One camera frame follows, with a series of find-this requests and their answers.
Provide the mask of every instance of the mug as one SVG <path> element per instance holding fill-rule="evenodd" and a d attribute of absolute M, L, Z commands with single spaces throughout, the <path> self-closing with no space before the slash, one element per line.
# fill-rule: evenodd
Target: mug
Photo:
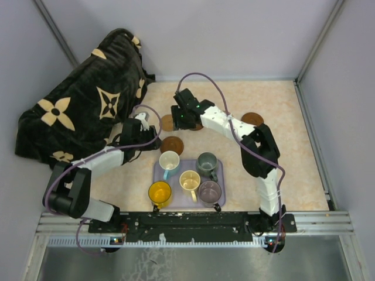
<path fill-rule="evenodd" d="M 196 190 L 200 184 L 200 176 L 196 171 L 185 171 L 180 176 L 180 185 L 186 193 L 192 196 L 193 201 L 197 202 Z"/>
<path fill-rule="evenodd" d="M 217 181 L 217 168 L 217 158 L 214 154 L 204 152 L 199 155 L 196 162 L 196 169 L 200 175 L 209 177 L 213 181 Z"/>
<path fill-rule="evenodd" d="M 180 156 L 174 151 L 166 151 L 160 155 L 159 165 L 164 170 L 163 179 L 167 180 L 179 171 Z"/>
<path fill-rule="evenodd" d="M 221 187 L 216 182 L 211 180 L 203 182 L 199 186 L 198 196 L 205 207 L 214 208 L 217 212 L 221 211 L 217 203 L 221 197 Z"/>
<path fill-rule="evenodd" d="M 148 197 L 154 206 L 153 212 L 158 212 L 161 208 L 165 208 L 171 203 L 171 186 L 165 181 L 157 181 L 148 189 Z"/>

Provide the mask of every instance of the floral pattern blanket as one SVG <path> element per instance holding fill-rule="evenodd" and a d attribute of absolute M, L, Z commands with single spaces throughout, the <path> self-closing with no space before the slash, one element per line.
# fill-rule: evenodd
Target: floral pattern blanket
<path fill-rule="evenodd" d="M 51 167 L 106 146 L 112 127 L 140 104 L 155 81 L 142 68 L 141 43 L 116 29 L 51 93 L 19 118 L 15 153 Z"/>

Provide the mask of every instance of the mug handle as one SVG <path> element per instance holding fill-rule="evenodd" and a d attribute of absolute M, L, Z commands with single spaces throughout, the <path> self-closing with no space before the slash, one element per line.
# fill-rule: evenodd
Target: mug handle
<path fill-rule="evenodd" d="M 213 207 L 218 213 L 221 212 L 221 206 L 219 204 L 215 204 Z"/>
<path fill-rule="evenodd" d="M 158 206 L 154 205 L 152 212 L 157 213 L 158 211 L 160 211 L 160 209 L 158 208 Z"/>
<path fill-rule="evenodd" d="M 217 183 L 218 178 L 217 178 L 217 174 L 215 171 L 211 171 L 210 179 Z"/>
<path fill-rule="evenodd" d="M 194 190 L 192 190 L 192 197 L 193 197 L 194 203 L 197 203 L 197 194 L 195 194 Z"/>
<path fill-rule="evenodd" d="M 164 172 L 164 176 L 163 176 L 163 179 L 164 180 L 167 180 L 168 179 L 168 170 L 165 170 L 165 172 Z"/>

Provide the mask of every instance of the brown coaster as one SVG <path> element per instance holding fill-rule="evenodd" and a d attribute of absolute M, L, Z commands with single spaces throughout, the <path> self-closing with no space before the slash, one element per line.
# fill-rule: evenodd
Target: brown coaster
<path fill-rule="evenodd" d="M 259 126 L 264 123 L 263 117 L 255 112 L 248 112 L 244 114 L 241 121 L 255 126 Z"/>
<path fill-rule="evenodd" d="M 171 114 L 167 114 L 162 117 L 162 129 L 166 132 L 173 131 L 173 119 Z"/>
<path fill-rule="evenodd" d="M 182 140 L 177 136 L 168 136 L 167 138 L 165 138 L 162 141 L 160 151 L 164 153 L 169 150 L 176 152 L 178 155 L 181 155 L 181 153 L 183 152 Z"/>
<path fill-rule="evenodd" d="M 202 130 L 203 129 L 203 126 L 201 124 L 198 124 L 195 129 L 190 129 L 190 131 L 199 131 L 199 130 Z"/>

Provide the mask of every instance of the purple tray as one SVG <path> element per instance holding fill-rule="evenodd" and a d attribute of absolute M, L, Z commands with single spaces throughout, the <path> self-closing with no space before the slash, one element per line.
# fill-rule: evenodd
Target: purple tray
<path fill-rule="evenodd" d="M 193 170 L 196 171 L 195 168 L 195 162 L 196 159 L 192 160 L 180 160 L 180 170 L 177 174 L 174 176 L 170 177 L 166 182 L 171 186 L 172 188 L 172 202 L 165 207 L 164 209 L 179 209 L 179 208 L 189 208 L 189 209 L 194 209 L 194 208 L 207 208 L 203 205 L 202 202 L 200 202 L 198 198 L 198 202 L 194 203 L 193 198 L 191 196 L 187 196 L 183 193 L 182 187 L 180 186 L 180 176 L 183 172 L 187 170 Z M 221 187 L 221 197 L 219 199 L 218 204 L 222 207 L 225 204 L 225 185 L 224 185 L 224 173 L 223 173 L 223 164 L 220 160 L 218 160 L 219 167 L 216 171 L 217 173 L 217 178 L 218 181 L 217 183 Z M 153 182 L 156 181 L 163 181 L 163 175 L 164 175 L 164 170 L 163 168 L 160 167 L 159 162 L 156 162 L 154 164 L 154 175 L 153 175 Z M 206 180 L 210 180 L 208 177 L 200 177 L 200 182 L 204 182 Z"/>

